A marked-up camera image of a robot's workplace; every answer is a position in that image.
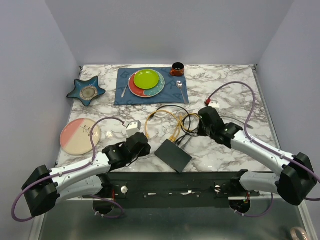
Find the black network switch box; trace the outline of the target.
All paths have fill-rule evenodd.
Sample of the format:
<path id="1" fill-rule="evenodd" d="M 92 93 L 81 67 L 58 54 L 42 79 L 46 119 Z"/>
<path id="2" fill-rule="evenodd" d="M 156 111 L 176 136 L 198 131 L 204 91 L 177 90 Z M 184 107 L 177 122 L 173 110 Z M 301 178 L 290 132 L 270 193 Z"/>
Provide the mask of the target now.
<path id="1" fill-rule="evenodd" d="M 155 151 L 155 155 L 177 173 L 182 173 L 192 160 L 192 156 L 166 139 Z"/>

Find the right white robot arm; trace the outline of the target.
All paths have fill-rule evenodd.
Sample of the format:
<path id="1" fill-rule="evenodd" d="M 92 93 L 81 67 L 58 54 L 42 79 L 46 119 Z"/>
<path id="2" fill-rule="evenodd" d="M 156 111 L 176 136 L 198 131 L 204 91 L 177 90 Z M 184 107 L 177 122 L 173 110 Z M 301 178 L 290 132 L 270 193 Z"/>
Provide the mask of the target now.
<path id="1" fill-rule="evenodd" d="M 198 116 L 198 135 L 208 136 L 217 144 L 246 154 L 271 170 L 270 173 L 239 172 L 229 184 L 234 195 L 241 196 L 247 191 L 268 192 L 299 206 L 316 186 L 310 158 L 304 153 L 293 155 L 282 151 L 247 135 L 242 127 L 232 122 L 225 124 L 211 106 L 202 108 Z"/>

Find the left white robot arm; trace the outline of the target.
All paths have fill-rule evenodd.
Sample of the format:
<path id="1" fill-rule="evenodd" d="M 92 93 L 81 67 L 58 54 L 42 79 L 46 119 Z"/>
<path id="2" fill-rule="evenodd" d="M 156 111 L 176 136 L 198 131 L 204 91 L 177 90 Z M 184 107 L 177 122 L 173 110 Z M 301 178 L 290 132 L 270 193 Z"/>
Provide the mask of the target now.
<path id="1" fill-rule="evenodd" d="M 125 142 L 105 147 L 94 158 L 65 167 L 37 167 L 21 188 L 31 216 L 43 215 L 57 203 L 75 197 L 107 197 L 111 191 L 111 185 L 104 181 L 107 173 L 129 166 L 150 150 L 147 137 L 137 132 Z"/>

